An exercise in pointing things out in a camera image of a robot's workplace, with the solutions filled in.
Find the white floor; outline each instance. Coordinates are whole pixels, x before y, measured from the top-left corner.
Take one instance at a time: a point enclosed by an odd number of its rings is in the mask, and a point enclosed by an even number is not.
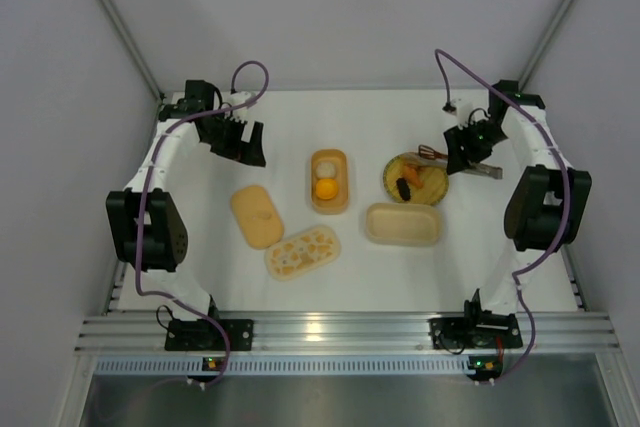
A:
[[[459,91],[456,97],[487,105],[484,91]],[[508,141],[486,161],[504,168],[503,180],[450,178],[449,193],[438,205],[444,234],[435,246],[376,245],[364,234],[367,207],[389,200],[382,187],[387,161],[419,143],[446,152],[442,132],[455,119],[441,111],[443,104],[441,90],[267,93],[252,109],[265,123],[266,169],[221,159],[201,144],[172,180],[189,231],[182,268],[192,269],[222,310],[460,311],[507,242],[502,218],[521,174]],[[351,202],[337,216],[315,213],[309,200],[309,160],[325,148],[343,150],[350,163]],[[263,251],[245,243],[229,206],[236,190],[254,183],[270,193],[285,236],[317,224],[332,227],[342,243],[338,260],[290,282],[272,279]],[[576,310],[561,255],[539,268],[525,299],[534,311]],[[160,303],[135,294],[129,268],[120,309]]]

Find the round plate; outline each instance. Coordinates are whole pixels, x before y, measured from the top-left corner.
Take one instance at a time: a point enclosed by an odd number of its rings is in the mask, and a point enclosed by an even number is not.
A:
[[[404,201],[398,193],[398,187],[396,181],[402,177],[402,167],[405,161],[402,160],[400,155],[395,156],[387,163],[382,174],[382,182],[384,188],[391,198],[399,203],[409,204],[427,204],[436,205],[444,196],[447,195],[449,189],[449,177],[445,167],[421,167],[418,175],[420,180],[424,183],[424,186],[419,189],[414,185],[409,184],[409,190],[411,191],[411,200]]]

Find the metal frame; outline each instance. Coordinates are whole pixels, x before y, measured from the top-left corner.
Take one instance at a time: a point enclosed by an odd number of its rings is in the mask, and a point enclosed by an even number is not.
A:
[[[429,319],[442,313],[222,312],[254,321],[250,355],[409,355],[441,356],[433,347]],[[162,314],[162,322],[169,317]],[[620,347],[606,314],[594,312],[538,313],[534,354],[618,352]],[[518,315],[523,341],[531,328]],[[164,351],[165,330],[153,312],[112,312],[85,320],[76,344],[78,355],[175,355]],[[475,350],[478,354],[495,351]],[[200,352],[220,355],[220,352]]]
[[[205,367],[202,356],[101,356],[94,375],[198,376],[215,377],[218,372]],[[472,374],[469,356],[441,355],[425,358],[416,355],[262,355],[233,356],[224,375],[245,376],[344,376],[344,375],[453,375]]]
[[[542,59],[549,51],[553,41],[560,32],[560,27],[564,25],[571,9],[577,1],[578,0],[561,0],[560,4],[551,16],[551,19],[547,22],[546,27],[542,31],[542,35],[540,35],[535,44],[536,47],[525,62],[524,69],[522,70],[520,77],[518,77],[518,82],[523,90],[537,72]]]
[[[158,103],[161,103],[165,95],[113,0],[96,1],[147,88]],[[562,0],[551,16],[535,49],[525,62],[519,78],[523,88],[537,71],[576,1]],[[66,427],[79,424],[91,378],[94,373],[102,372],[96,371],[96,366],[104,367],[106,360],[124,359],[126,355],[143,356],[147,359],[146,362],[151,363],[175,358],[175,353],[163,350],[165,332],[157,325],[152,312],[117,310],[125,268],[122,263],[116,265],[115,279],[105,302],[104,315],[90,317],[82,326],[76,346],[73,378],[56,425]],[[571,270],[569,277],[575,286],[576,297],[582,299],[579,282],[572,278],[573,269]],[[308,365],[309,362],[335,362],[336,359],[345,362],[353,359],[356,362],[358,359],[371,362],[371,359],[374,359],[375,362],[383,363],[374,362],[374,367],[386,365],[385,362],[415,362],[408,364],[408,367],[404,365],[399,369],[391,369],[388,374],[406,374],[407,369],[409,373],[418,374],[428,370],[425,366],[438,365],[439,359],[443,359],[442,351],[433,348],[428,324],[429,319],[441,317],[441,313],[222,313],[223,317],[237,315],[255,320],[254,348],[251,353],[233,354],[232,359],[234,362],[244,362],[242,365],[251,364],[254,366],[252,368],[256,369],[262,368],[257,366],[272,365],[285,360],[296,365]],[[595,354],[619,424],[640,426],[640,404],[609,317],[603,313],[583,311],[537,313],[534,316],[538,331],[532,355]],[[530,335],[529,321],[524,315],[519,315],[518,320],[526,345]],[[493,354],[492,351],[477,353]],[[198,357],[208,354],[220,353],[201,352],[198,353]],[[375,370],[371,368],[371,363],[358,365],[357,369],[349,372],[350,375],[366,375]]]

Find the plastic container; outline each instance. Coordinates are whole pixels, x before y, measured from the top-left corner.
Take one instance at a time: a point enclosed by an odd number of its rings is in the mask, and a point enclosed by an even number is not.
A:
[[[282,239],[284,225],[264,187],[250,185],[237,191],[231,197],[231,210],[252,248],[266,249]]]
[[[316,167],[320,162],[328,161],[336,166],[335,180],[338,183],[338,194],[330,200],[320,199],[315,192],[318,183]],[[319,214],[339,214],[349,205],[349,173],[347,156],[338,149],[318,150],[311,156],[311,204]]]
[[[318,225],[267,249],[264,262],[276,280],[292,280],[340,256],[340,241],[326,225]]]
[[[440,238],[442,217],[430,205],[373,204],[367,209],[366,232],[379,244],[429,246]]]

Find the purple cable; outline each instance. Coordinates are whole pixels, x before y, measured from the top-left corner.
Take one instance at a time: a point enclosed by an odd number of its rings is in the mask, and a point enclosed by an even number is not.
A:
[[[199,112],[197,114],[193,114],[193,115],[190,115],[188,117],[184,117],[183,119],[180,119],[178,122],[176,122],[171,127],[169,127],[165,131],[164,135],[162,135],[158,139],[158,142],[156,143],[156,146],[153,149],[153,153],[151,154],[151,161],[149,162],[149,168],[147,170],[147,175],[146,175],[146,177],[144,179],[144,186],[142,187],[142,192],[141,192],[141,195],[140,195],[140,209],[138,210],[138,228],[137,228],[137,238],[136,238],[136,259],[135,259],[135,265],[134,265],[135,270],[136,270],[136,275],[135,275],[136,292],[141,297],[146,297],[148,295],[158,295],[160,297],[164,297],[166,299],[169,299],[169,300],[173,301],[179,307],[181,307],[184,310],[186,310],[187,312],[191,312],[192,314],[194,314],[194,315],[206,320],[211,325],[213,325],[216,328],[216,330],[220,333],[220,335],[222,336],[222,339],[224,340],[224,346],[225,346],[224,364],[220,368],[220,371],[219,371],[218,375],[215,377],[215,379],[213,379],[211,382],[209,382],[207,384],[208,386],[214,385],[214,384],[217,384],[218,382],[220,382],[220,380],[222,379],[222,376],[224,375],[224,373],[227,370],[227,365],[229,363],[229,357],[231,356],[231,345],[229,343],[229,337],[227,336],[227,333],[224,331],[224,329],[220,326],[220,324],[215,319],[212,319],[211,317],[209,317],[205,313],[198,312],[197,310],[195,310],[194,308],[188,306],[184,302],[174,298],[172,295],[170,295],[170,294],[168,294],[166,292],[162,292],[160,290],[152,290],[152,291],[149,291],[149,292],[145,292],[145,291],[142,290],[141,276],[142,276],[142,243],[143,243],[143,236],[144,236],[144,213],[145,213],[145,210],[146,210],[145,208],[146,208],[146,205],[147,205],[147,195],[149,194],[149,185],[151,185],[151,177],[153,175],[153,166],[154,166],[154,164],[156,162],[156,159],[158,158],[158,155],[160,153],[160,149],[162,148],[162,144],[164,143],[164,140],[167,138],[167,136],[169,134],[171,134],[178,127],[180,127],[182,124],[185,124],[187,122],[192,122],[192,121],[194,121],[196,119],[201,119],[203,117],[226,114],[227,112],[233,112],[234,110],[242,109],[244,107],[250,107],[250,106],[254,105],[264,95],[264,93],[267,91],[267,87],[269,87],[269,71],[264,66],[264,64],[262,64],[261,62],[258,62],[257,60],[249,60],[249,61],[244,62],[243,64],[241,64],[236,69],[236,71],[233,73],[233,77],[232,77],[233,80],[231,82],[232,85],[235,84],[235,79],[238,76],[238,73],[242,69],[244,69],[245,67],[247,67],[249,65],[257,65],[264,72],[264,84],[262,86],[262,89],[260,89],[260,92],[258,92],[255,96],[250,98],[248,101],[246,101],[246,102],[244,102],[242,104],[233,106],[233,107],[225,107],[224,109],[218,109],[218,110],[207,110],[205,112]]]
[[[549,244],[549,247],[547,247],[547,250],[545,250],[542,253],[542,255],[538,257],[537,260],[527,265],[526,267],[523,267],[520,270],[516,270],[511,274],[511,276],[513,277],[513,281],[516,284],[518,301],[520,302],[520,305],[522,305],[522,308],[526,312],[527,317],[529,317],[529,322],[531,323],[531,339],[529,340],[529,344],[527,345],[527,348],[525,349],[524,353],[520,356],[520,358],[516,361],[516,363],[513,364],[513,366],[507,372],[505,372],[503,375],[498,377],[498,380],[501,380],[501,379],[504,379],[511,372],[519,368],[524,363],[524,361],[529,357],[529,354],[533,350],[533,346],[535,345],[536,323],[533,318],[533,314],[531,313],[531,310],[529,309],[527,304],[524,302],[524,297],[522,295],[522,284],[520,283],[519,277],[539,267],[545,260],[547,260],[547,258],[549,258],[549,256],[551,256],[551,254],[555,252],[556,248],[558,247],[558,245],[560,245],[560,242],[562,241],[562,237],[564,236],[565,230],[567,228],[567,223],[569,222],[569,212],[571,210],[571,186],[569,185],[569,172],[567,171],[567,166],[564,165],[564,162],[560,157],[560,153],[558,152],[557,148],[553,145],[551,137],[549,137],[549,134],[547,134],[547,132],[542,128],[542,126],[538,123],[535,117],[533,117],[526,110],[524,110],[522,107],[516,104],[513,100],[511,100],[509,97],[507,97],[502,92],[500,92],[495,87],[493,87],[491,84],[489,84],[489,82],[482,79],[480,76],[476,75],[468,67],[463,65],[460,61],[455,59],[449,53],[445,52],[442,49],[436,49],[434,53],[436,56],[436,62],[438,63],[438,67],[440,68],[440,72],[442,72],[442,76],[444,77],[444,82],[447,89],[447,102],[450,102],[451,100],[451,91],[449,88],[449,79],[447,78],[447,74],[445,73],[444,68],[442,67],[442,63],[440,61],[441,55],[449,59],[456,67],[462,70],[465,74],[467,74],[473,80],[475,80],[484,88],[489,90],[489,92],[491,92],[493,95],[498,97],[500,100],[502,100],[503,102],[506,102],[507,105],[516,109],[516,111],[518,111],[529,122],[531,122],[536,127],[536,129],[538,129],[538,132],[540,132],[540,135],[542,135],[542,138],[547,144],[547,147],[549,147],[549,152],[551,152],[553,159],[555,160],[556,164],[558,165],[558,168],[560,169],[560,174],[562,175],[562,189],[564,193],[564,202],[562,205],[562,217],[560,218],[560,225],[558,227],[558,231],[556,232],[556,235],[553,237],[553,240],[551,241],[551,244]]]

